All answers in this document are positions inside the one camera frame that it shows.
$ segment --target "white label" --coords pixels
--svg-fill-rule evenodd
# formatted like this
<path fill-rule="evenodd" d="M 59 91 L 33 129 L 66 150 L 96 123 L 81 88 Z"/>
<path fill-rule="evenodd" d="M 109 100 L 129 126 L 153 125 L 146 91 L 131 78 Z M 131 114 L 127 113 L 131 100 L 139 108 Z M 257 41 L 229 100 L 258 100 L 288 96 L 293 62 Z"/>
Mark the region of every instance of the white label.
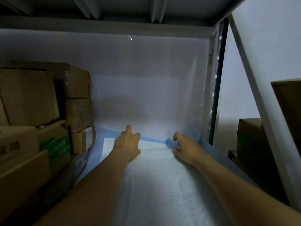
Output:
<path fill-rule="evenodd" d="M 86 132 L 86 150 L 88 150 L 88 148 L 90 148 L 93 144 L 93 138 L 92 138 L 92 127 L 88 127 L 86 129 L 84 129 L 84 131 Z"/>

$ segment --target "hand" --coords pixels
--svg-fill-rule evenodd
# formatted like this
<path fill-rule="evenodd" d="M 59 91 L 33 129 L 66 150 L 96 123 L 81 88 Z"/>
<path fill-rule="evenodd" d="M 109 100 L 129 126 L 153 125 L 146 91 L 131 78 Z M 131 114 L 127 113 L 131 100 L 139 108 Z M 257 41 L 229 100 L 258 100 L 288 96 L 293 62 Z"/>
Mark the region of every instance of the hand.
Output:
<path fill-rule="evenodd" d="M 130 162 L 141 153 L 138 149 L 139 139 L 140 133 L 137 132 L 136 134 L 132 134 L 132 127 L 127 125 L 126 130 L 115 140 L 113 150 L 123 151 Z"/>
<path fill-rule="evenodd" d="M 173 135 L 173 140 L 177 140 L 181 146 L 181 150 L 173 149 L 173 154 L 190 165 L 194 166 L 198 159 L 206 156 L 205 151 L 198 142 L 190 137 L 183 136 L 180 132 L 176 132 Z"/>

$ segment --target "blue edge of pad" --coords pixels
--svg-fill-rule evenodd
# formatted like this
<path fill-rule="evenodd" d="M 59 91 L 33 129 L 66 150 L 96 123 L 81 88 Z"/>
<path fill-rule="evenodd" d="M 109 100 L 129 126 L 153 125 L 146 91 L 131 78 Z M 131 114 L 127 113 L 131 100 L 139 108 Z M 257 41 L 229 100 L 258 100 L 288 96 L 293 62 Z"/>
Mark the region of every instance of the blue edge of pad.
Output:
<path fill-rule="evenodd" d="M 95 145 L 93 148 L 90 150 L 90 156 L 89 160 L 86 166 L 86 169 L 83 171 L 81 176 L 78 178 L 77 182 L 78 183 L 83 177 L 85 177 L 91 170 L 93 170 L 100 161 L 101 155 L 102 155 L 102 150 L 103 150 L 103 143 L 104 143 L 104 138 L 117 138 L 121 135 L 121 132 L 116 132 L 116 131 L 110 131 L 108 129 L 104 128 L 96 128 L 96 141 Z M 170 146 L 170 140 L 164 141 L 164 140 L 156 140 L 148 137 L 141 137 L 140 140 L 146 140 L 146 141 L 151 141 L 151 142 L 156 142 L 156 143 L 163 143 L 167 144 Z M 218 163 L 235 173 L 237 176 L 245 179 L 247 182 L 250 182 L 251 184 L 256 185 L 256 183 L 250 179 L 235 163 L 232 162 L 226 155 L 222 154 L 219 152 L 215 147 L 210 145 L 209 143 L 199 139 L 199 144 L 202 146 L 202 148 Z"/>

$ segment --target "person's right arm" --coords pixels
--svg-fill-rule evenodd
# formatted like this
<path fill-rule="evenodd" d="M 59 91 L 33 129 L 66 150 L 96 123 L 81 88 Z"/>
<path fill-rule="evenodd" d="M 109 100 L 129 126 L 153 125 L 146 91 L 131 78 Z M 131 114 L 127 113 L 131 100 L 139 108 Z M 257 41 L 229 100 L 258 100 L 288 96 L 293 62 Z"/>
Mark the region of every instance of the person's right arm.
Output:
<path fill-rule="evenodd" d="M 216 193 L 234 225 L 301 225 L 301 214 L 238 177 L 204 152 L 190 137 L 176 132 L 181 150 L 173 154 L 196 167 Z"/>

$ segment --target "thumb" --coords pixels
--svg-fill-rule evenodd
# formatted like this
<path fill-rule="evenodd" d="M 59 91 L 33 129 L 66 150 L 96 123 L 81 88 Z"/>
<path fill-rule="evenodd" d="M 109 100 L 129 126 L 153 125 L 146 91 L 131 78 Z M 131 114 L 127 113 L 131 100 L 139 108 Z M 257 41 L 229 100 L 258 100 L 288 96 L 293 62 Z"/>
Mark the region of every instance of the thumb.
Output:
<path fill-rule="evenodd" d="M 172 153 L 175 155 L 175 156 L 178 156 L 180 159 L 182 159 L 182 152 L 180 149 L 173 149 L 172 150 Z"/>

